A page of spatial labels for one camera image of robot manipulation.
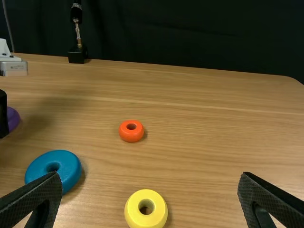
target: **purple ring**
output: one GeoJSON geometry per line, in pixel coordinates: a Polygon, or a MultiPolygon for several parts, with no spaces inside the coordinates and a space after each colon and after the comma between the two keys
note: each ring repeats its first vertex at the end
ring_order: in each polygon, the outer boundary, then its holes
{"type": "Polygon", "coordinates": [[[19,113],[11,107],[8,107],[8,122],[9,132],[12,132],[20,123],[19,113]]]}

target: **orange ring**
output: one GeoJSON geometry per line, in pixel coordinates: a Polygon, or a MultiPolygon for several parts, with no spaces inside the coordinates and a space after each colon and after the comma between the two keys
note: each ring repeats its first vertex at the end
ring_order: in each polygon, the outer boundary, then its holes
{"type": "Polygon", "coordinates": [[[118,133],[122,140],[134,143],[143,137],[144,129],[141,122],[137,120],[127,120],[119,126],[118,133]]]}

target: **black object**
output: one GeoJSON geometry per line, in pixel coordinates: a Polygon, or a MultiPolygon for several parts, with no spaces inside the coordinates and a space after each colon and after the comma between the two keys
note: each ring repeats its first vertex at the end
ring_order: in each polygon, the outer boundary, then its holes
{"type": "Polygon", "coordinates": [[[88,58],[87,47],[82,45],[82,47],[75,46],[67,52],[69,63],[85,63],[88,58]]]}
{"type": "Polygon", "coordinates": [[[276,228],[269,214],[287,228],[304,228],[304,202],[258,176],[244,172],[237,193],[249,228],[276,228]]]}
{"type": "Polygon", "coordinates": [[[75,0],[72,8],[71,8],[71,20],[75,23],[77,21],[78,24],[82,22],[82,8],[81,8],[81,0],[75,0]]]}
{"type": "Polygon", "coordinates": [[[0,139],[9,134],[7,95],[0,90],[0,139]]]}
{"type": "Polygon", "coordinates": [[[62,198],[56,172],[24,185],[0,199],[0,228],[11,228],[33,211],[25,228],[51,228],[62,198]]]}

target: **yellow ring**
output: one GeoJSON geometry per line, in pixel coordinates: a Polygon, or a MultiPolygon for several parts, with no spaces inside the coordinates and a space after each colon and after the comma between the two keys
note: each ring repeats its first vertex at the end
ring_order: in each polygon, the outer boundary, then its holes
{"type": "Polygon", "coordinates": [[[168,217],[168,208],[160,194],[150,189],[133,193],[124,207],[124,217],[130,228],[162,228],[168,217]],[[142,214],[139,210],[149,207],[152,213],[142,214]]]}

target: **wooden table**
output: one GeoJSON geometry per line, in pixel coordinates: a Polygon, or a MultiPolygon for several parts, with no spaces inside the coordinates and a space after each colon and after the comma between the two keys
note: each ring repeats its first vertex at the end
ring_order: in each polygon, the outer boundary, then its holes
{"type": "Polygon", "coordinates": [[[285,76],[20,54],[28,77],[0,78],[22,124],[0,141],[0,195],[54,149],[83,165],[55,228],[127,228],[124,205],[159,192],[168,228],[245,228],[237,197],[250,171],[304,199],[304,86],[285,76]],[[126,119],[147,136],[118,136],[126,119]]]}

